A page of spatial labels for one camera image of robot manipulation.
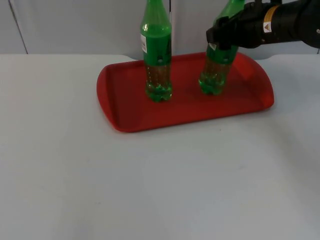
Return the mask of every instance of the green bottle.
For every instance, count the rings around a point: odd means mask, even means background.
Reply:
[[[233,17],[243,10],[244,6],[245,0],[229,0],[216,20],[227,16],[229,18]],[[222,93],[237,52],[237,46],[232,46],[230,50],[220,50],[214,44],[209,44],[207,46],[205,66],[199,79],[199,84],[203,93],[213,95]]]
[[[147,0],[140,33],[147,76],[145,92],[154,102],[167,101],[172,96],[172,26],[162,0]]]

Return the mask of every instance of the white backdrop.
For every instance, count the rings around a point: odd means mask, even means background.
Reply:
[[[123,54],[142,58],[139,26],[146,0],[10,1],[31,54]],[[169,0],[163,1],[168,7]],[[173,54],[205,51],[205,32],[228,0],[171,1]],[[255,59],[317,53],[302,42],[240,51]]]
[[[146,0],[11,0],[31,54],[142,56]],[[169,12],[169,1],[166,1]]]
[[[0,54],[25,52],[9,3],[7,0],[0,0]]]

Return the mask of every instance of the plastic tray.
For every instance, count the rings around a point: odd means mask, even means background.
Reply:
[[[274,104],[270,80],[251,58],[237,54],[219,96],[201,92],[198,78],[204,64],[204,53],[174,56],[172,98],[161,103],[145,94],[142,60],[108,65],[97,80],[98,100],[113,127],[127,133],[253,113]]]

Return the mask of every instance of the table surface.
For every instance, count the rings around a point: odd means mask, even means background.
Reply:
[[[96,95],[121,55],[0,55],[4,240],[319,240],[320,57],[258,61],[267,111],[119,133]]]

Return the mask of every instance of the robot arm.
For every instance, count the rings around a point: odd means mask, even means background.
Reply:
[[[247,3],[238,14],[217,19],[206,32],[207,42],[221,50],[303,41],[320,48],[320,0],[262,0]]]

